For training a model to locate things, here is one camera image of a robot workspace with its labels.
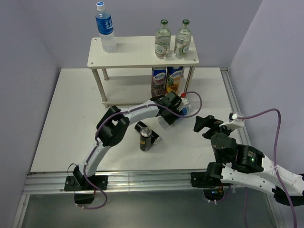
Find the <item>aluminium right rail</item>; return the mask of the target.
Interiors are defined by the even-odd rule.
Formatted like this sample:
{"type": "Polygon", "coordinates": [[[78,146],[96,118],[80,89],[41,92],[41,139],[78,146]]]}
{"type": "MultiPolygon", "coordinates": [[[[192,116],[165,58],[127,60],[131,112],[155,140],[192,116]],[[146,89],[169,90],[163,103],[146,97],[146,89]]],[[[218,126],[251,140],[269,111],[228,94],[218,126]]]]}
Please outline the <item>aluminium right rail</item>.
{"type": "MultiPolygon", "coordinates": [[[[227,67],[221,67],[220,72],[225,84],[225,88],[228,94],[228,99],[230,102],[230,107],[233,112],[238,112],[241,113],[240,107],[236,98],[236,94],[234,92],[229,73],[228,73],[228,68],[227,67]]],[[[238,133],[241,139],[242,144],[250,145],[251,146],[251,141],[249,139],[249,135],[247,133],[246,126],[244,126],[242,129],[238,129],[238,133]]]]}

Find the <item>black yellow can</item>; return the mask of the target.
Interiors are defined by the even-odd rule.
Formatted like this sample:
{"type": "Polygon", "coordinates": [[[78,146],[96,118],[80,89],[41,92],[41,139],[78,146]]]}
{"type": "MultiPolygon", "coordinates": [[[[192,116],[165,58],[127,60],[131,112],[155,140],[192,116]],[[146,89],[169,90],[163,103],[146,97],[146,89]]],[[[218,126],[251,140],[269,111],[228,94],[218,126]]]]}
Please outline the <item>black yellow can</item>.
{"type": "Polygon", "coordinates": [[[140,130],[140,149],[144,152],[148,151],[151,146],[152,130],[144,127],[140,130]]]}
{"type": "MultiPolygon", "coordinates": [[[[139,121],[139,122],[135,125],[134,129],[135,129],[138,133],[140,133],[141,129],[144,128],[144,127],[150,128],[150,127],[147,126],[145,123],[139,121]]],[[[157,145],[157,144],[161,141],[161,139],[162,139],[162,138],[161,138],[155,131],[152,130],[151,144],[157,145]]]]}

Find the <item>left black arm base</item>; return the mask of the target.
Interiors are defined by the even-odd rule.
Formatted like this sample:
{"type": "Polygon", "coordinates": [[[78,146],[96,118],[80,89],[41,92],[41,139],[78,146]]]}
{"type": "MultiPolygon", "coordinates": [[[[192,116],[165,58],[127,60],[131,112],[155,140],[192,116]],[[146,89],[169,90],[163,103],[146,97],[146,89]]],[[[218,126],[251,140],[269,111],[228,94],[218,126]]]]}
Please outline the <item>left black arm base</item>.
{"type": "MultiPolygon", "coordinates": [[[[108,176],[94,175],[89,177],[88,179],[101,190],[106,190],[108,176]]],[[[75,178],[75,176],[67,176],[64,186],[64,191],[74,192],[74,202],[77,204],[91,204],[95,199],[95,192],[97,191],[97,189],[92,185],[90,185],[83,176],[80,177],[80,181],[78,181],[77,178],[75,178]],[[76,193],[81,191],[94,191],[94,193],[91,194],[76,193]]]]}

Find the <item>purple grape juice carton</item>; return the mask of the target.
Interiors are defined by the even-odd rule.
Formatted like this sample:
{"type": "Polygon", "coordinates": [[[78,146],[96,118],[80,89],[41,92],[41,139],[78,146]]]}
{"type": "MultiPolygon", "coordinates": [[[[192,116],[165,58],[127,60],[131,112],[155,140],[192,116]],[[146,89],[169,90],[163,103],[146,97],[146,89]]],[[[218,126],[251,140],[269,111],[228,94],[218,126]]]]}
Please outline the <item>purple grape juice carton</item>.
{"type": "Polygon", "coordinates": [[[165,94],[166,67],[152,68],[151,94],[152,97],[165,94]]]}

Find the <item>aluminium rail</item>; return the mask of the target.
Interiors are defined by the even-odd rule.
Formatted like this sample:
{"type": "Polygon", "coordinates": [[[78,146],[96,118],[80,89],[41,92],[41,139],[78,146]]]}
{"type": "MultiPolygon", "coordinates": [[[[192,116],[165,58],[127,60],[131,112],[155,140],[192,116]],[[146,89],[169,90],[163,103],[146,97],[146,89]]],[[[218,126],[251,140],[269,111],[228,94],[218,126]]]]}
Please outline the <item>aluminium rail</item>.
{"type": "MultiPolygon", "coordinates": [[[[230,102],[230,107],[233,112],[238,112],[241,113],[240,107],[236,98],[236,94],[234,92],[229,73],[228,73],[228,68],[227,67],[221,67],[220,72],[225,84],[225,88],[228,94],[228,99],[230,102]]],[[[251,141],[249,139],[249,135],[247,133],[246,126],[244,126],[242,129],[238,129],[238,133],[241,139],[242,144],[250,145],[251,146],[251,141]]]]}
{"type": "MultiPolygon", "coordinates": [[[[108,177],[104,192],[136,192],[163,190],[190,190],[192,172],[203,172],[206,169],[194,170],[158,170],[158,171],[109,171],[97,175],[108,177]]],[[[22,190],[24,195],[72,194],[65,191],[66,172],[36,173],[26,177],[22,190]]]]}

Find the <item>clear glass bottle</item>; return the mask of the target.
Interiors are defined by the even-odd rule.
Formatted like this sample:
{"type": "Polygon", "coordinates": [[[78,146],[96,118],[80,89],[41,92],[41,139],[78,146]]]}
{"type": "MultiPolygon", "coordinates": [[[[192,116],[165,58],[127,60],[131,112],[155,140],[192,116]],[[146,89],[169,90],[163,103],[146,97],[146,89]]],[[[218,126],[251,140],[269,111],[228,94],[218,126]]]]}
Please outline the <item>clear glass bottle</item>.
{"type": "Polygon", "coordinates": [[[177,58],[183,59],[188,55],[192,33],[189,29],[190,21],[184,19],[182,27],[178,29],[175,36],[174,54],[177,58]]]}
{"type": "Polygon", "coordinates": [[[157,58],[163,59],[169,55],[171,44],[171,31],[168,28],[168,21],[161,20],[161,26],[157,29],[155,35],[154,51],[157,58]]]}

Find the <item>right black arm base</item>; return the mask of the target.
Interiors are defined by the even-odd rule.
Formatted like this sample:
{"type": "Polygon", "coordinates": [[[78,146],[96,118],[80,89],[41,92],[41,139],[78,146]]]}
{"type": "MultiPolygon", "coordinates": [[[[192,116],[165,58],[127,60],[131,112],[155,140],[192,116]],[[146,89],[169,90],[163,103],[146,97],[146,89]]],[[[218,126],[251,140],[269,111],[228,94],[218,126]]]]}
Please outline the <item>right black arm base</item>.
{"type": "Polygon", "coordinates": [[[216,205],[232,192],[231,184],[222,183],[219,178],[208,176],[206,171],[191,172],[190,176],[191,186],[203,190],[203,197],[207,203],[216,205]]]}

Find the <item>aluminium front rail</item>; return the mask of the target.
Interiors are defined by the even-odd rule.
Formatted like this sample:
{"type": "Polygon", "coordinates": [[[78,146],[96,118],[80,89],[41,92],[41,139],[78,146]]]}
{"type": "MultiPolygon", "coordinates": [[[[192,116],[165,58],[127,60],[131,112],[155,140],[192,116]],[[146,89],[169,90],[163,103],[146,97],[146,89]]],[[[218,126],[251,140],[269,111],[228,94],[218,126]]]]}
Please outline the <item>aluminium front rail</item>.
{"type": "MultiPolygon", "coordinates": [[[[190,190],[192,172],[203,172],[206,169],[194,170],[158,170],[158,171],[109,171],[97,175],[108,177],[104,192],[136,192],[163,190],[190,190]]],[[[66,172],[36,173],[26,177],[22,190],[24,195],[72,194],[65,191],[66,172]]]]}

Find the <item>white two-tier shelf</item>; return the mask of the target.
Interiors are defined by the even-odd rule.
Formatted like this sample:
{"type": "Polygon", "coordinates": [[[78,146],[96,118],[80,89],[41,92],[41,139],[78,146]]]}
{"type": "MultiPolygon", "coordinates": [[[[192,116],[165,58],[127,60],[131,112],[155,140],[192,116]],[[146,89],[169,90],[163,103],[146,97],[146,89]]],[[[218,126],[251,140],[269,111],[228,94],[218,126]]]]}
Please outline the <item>white two-tier shelf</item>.
{"type": "Polygon", "coordinates": [[[100,38],[92,38],[88,55],[87,67],[94,75],[105,107],[136,105],[148,100],[152,67],[189,68],[180,92],[189,91],[195,67],[200,62],[193,40],[185,59],[178,59],[173,53],[166,59],[157,58],[153,36],[117,37],[116,42],[117,50],[107,53],[100,38]]]}

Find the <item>blue-label water bottle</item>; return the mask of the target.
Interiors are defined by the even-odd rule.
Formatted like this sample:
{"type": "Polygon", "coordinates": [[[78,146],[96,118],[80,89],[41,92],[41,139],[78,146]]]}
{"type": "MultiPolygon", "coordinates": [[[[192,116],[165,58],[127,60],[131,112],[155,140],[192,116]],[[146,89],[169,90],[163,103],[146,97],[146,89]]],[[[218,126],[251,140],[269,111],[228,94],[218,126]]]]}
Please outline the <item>blue-label water bottle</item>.
{"type": "Polygon", "coordinates": [[[99,1],[96,3],[97,13],[95,20],[100,35],[103,50],[105,52],[114,52],[117,48],[114,36],[114,28],[111,14],[107,11],[105,3],[99,1]]]}
{"type": "MultiPolygon", "coordinates": [[[[191,105],[185,106],[182,110],[181,110],[181,116],[186,116],[187,113],[190,111],[190,109],[192,108],[191,105]]],[[[160,126],[164,129],[166,129],[167,127],[169,127],[169,124],[164,120],[163,117],[159,117],[158,118],[158,122],[160,124],[160,126]]]]}

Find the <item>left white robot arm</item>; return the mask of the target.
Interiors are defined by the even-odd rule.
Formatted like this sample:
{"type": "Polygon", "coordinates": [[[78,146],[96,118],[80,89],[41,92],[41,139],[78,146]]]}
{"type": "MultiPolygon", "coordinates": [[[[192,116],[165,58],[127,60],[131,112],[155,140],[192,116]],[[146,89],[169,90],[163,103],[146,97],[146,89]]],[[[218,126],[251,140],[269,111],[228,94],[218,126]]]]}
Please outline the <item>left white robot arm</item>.
{"type": "Polygon", "coordinates": [[[159,116],[168,125],[172,125],[183,116],[183,109],[188,105],[189,101],[185,97],[170,92],[129,108],[111,106],[97,124],[92,151],[73,171],[75,185],[81,190],[87,190],[92,186],[92,179],[99,163],[112,147],[122,141],[131,124],[159,116]]]}

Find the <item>yellow pineapple juice carton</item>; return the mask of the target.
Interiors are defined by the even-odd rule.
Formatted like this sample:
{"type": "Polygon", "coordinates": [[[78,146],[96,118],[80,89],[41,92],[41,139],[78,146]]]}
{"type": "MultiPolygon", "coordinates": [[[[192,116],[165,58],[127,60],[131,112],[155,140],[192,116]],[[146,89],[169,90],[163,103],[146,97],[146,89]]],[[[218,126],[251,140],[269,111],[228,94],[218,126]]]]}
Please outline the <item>yellow pineapple juice carton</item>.
{"type": "Polygon", "coordinates": [[[183,76],[184,67],[181,66],[168,66],[167,67],[167,79],[165,85],[165,92],[168,94],[170,92],[175,92],[176,94],[179,91],[181,78],[183,76]]]}

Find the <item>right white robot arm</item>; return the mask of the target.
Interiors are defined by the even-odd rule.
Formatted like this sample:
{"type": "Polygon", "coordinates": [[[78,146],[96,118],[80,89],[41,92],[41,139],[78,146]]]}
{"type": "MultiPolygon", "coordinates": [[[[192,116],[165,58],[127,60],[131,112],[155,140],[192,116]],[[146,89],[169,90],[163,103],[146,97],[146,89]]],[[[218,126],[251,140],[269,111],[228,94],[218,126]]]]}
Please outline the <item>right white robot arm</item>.
{"type": "Polygon", "coordinates": [[[202,136],[210,140],[215,161],[208,164],[206,171],[191,173],[191,185],[195,188],[239,185],[268,194],[280,204],[302,206],[304,176],[276,165],[260,150],[238,144],[230,137],[244,125],[245,120],[237,113],[230,113],[228,122],[212,115],[196,116],[194,131],[208,128],[202,136]]]}

